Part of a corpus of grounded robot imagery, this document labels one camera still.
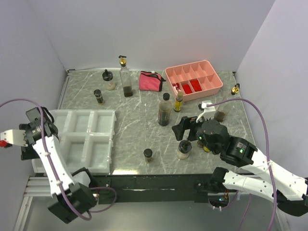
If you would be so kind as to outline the spice jar red label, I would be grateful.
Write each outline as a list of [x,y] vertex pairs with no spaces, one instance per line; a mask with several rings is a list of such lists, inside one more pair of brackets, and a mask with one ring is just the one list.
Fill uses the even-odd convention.
[[145,161],[147,163],[152,162],[152,160],[153,160],[153,151],[151,149],[149,149],[149,148],[145,149],[143,151],[143,154],[144,154],[144,157],[145,157]]

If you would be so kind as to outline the spice jar black lid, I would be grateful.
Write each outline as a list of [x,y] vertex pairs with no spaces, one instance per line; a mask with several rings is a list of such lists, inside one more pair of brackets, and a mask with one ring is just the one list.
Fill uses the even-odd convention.
[[96,89],[93,92],[93,94],[94,94],[98,104],[104,104],[104,99],[103,99],[103,96],[102,96],[102,92],[99,89]]

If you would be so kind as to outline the small dark spice jar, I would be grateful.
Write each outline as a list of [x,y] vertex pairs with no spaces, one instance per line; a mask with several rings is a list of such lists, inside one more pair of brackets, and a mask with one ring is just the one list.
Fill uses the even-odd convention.
[[197,146],[198,146],[199,148],[203,148],[202,142],[201,142],[201,141],[198,141],[198,142],[197,142]]

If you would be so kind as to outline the small yellow label bottle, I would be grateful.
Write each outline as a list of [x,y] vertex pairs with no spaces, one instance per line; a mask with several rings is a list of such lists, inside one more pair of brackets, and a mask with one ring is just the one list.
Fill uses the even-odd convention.
[[211,152],[205,145],[203,146],[203,150],[207,153]]

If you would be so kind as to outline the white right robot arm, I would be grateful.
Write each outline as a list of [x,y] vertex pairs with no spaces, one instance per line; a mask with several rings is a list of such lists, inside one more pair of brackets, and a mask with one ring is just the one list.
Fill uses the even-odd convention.
[[308,212],[308,180],[269,162],[257,147],[243,138],[230,135],[227,127],[218,121],[199,122],[196,117],[184,116],[172,130],[178,141],[189,130],[188,141],[201,142],[210,152],[218,154],[222,161],[256,176],[247,177],[217,167],[210,180],[201,186],[206,192],[238,190],[276,202],[280,210],[295,217]]

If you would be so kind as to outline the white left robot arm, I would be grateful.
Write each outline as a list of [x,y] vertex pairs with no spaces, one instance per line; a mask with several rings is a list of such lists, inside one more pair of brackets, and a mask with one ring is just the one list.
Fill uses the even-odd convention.
[[89,221],[90,209],[96,205],[92,192],[96,181],[86,168],[74,173],[61,154],[58,128],[45,107],[35,107],[26,112],[28,124],[20,124],[25,131],[26,146],[21,148],[21,159],[40,159],[47,174],[51,197],[47,208],[57,218],[68,224],[76,218]]

